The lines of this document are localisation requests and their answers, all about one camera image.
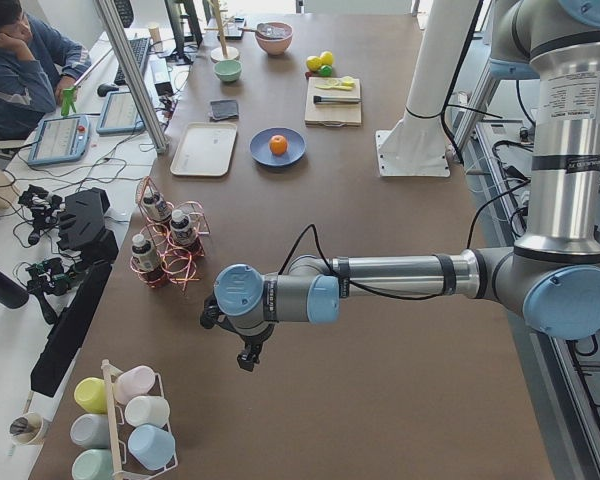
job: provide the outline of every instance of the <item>black cylinder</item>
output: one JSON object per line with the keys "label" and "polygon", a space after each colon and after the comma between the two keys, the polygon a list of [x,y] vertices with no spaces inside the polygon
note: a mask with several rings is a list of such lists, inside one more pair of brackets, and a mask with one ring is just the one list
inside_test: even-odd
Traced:
{"label": "black cylinder", "polygon": [[29,300],[29,293],[0,271],[0,303],[7,308],[20,308]]}

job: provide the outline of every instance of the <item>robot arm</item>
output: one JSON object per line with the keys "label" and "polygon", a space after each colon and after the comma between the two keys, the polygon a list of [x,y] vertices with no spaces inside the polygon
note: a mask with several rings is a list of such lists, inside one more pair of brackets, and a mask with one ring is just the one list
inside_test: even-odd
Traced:
{"label": "robot arm", "polygon": [[[429,22],[444,18],[436,15],[443,3],[434,4]],[[357,294],[422,300],[459,293],[496,301],[536,330],[567,340],[600,329],[600,245],[593,238],[600,182],[600,2],[499,0],[495,8],[492,71],[524,78],[530,65],[540,77],[526,233],[513,249],[455,256],[300,257],[287,275],[228,267],[201,323],[241,336],[241,367],[252,370],[258,363],[276,323],[334,321],[339,300]],[[222,313],[227,318],[219,321]]]}

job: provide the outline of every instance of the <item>green bowl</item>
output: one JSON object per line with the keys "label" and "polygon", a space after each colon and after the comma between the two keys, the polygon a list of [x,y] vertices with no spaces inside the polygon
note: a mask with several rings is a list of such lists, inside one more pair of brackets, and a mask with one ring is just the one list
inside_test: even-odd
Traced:
{"label": "green bowl", "polygon": [[240,78],[242,64],[237,60],[221,60],[215,64],[213,71],[224,83],[231,83]]}

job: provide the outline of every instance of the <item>pink bowl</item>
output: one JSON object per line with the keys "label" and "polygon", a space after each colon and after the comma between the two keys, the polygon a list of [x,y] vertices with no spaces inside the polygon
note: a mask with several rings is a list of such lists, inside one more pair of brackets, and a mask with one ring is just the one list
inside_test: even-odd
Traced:
{"label": "pink bowl", "polygon": [[291,40],[293,39],[293,29],[291,28],[291,25],[287,25],[286,23],[282,22],[268,23],[274,27],[284,28],[289,32],[289,36],[285,38],[270,39],[256,32],[256,42],[258,42],[260,48],[262,48],[269,55],[281,55],[287,48],[289,48],[289,45],[291,45]]}

